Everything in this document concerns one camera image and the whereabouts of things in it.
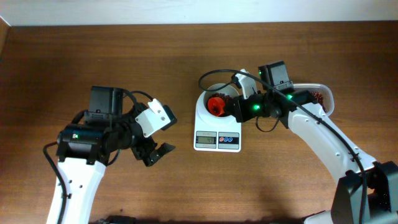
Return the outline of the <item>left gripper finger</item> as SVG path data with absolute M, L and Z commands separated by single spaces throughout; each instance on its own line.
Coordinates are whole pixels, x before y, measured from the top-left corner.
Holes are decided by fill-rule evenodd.
M 158 149 L 154 149 L 148 156 L 146 156 L 146 167 L 153 166 L 156 162 L 158 162 L 163 156 L 172 152 L 176 147 L 163 143 Z
M 176 118 L 174 112 L 170 109 L 169 106 L 164 105 L 163 109 L 165 110 L 166 115 L 167 115 L 168 119 L 170 120 L 164 127 L 162 127 L 162 130 L 165 131 L 165 130 L 169 129 L 169 127 L 176 124 L 178 119 Z

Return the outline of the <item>orange measuring scoop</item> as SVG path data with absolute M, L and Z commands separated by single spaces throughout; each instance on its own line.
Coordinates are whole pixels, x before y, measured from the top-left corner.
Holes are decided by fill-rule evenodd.
M 207 107 L 208 111 L 213 115 L 213 116 L 223 116 L 224 115 L 224 107 L 225 107 L 225 102 L 221 97 L 214 96 L 209 98 L 207 102 Z

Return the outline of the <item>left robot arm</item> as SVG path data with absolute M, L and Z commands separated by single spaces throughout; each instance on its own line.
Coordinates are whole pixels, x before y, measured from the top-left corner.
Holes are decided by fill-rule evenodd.
M 95 194 L 110 155 L 130 149 L 138 161 L 153 166 L 174 150 L 152 135 L 177 122 L 173 111 L 150 97 L 137 101 L 135 91 L 93 86 L 88 109 L 79 112 L 43 153 L 57 179 L 47 223 L 88 223 Z

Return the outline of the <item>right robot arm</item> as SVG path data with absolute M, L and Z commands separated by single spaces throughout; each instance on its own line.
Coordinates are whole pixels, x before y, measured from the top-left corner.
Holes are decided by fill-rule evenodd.
M 397 165 L 380 163 L 356 146 L 310 90 L 290 81 L 284 62 L 260 66 L 258 77 L 243 70 L 232 74 L 244 94 L 224 110 L 239 123 L 277 119 L 310 147 L 337 184 L 331 209 L 305 223 L 397 223 Z

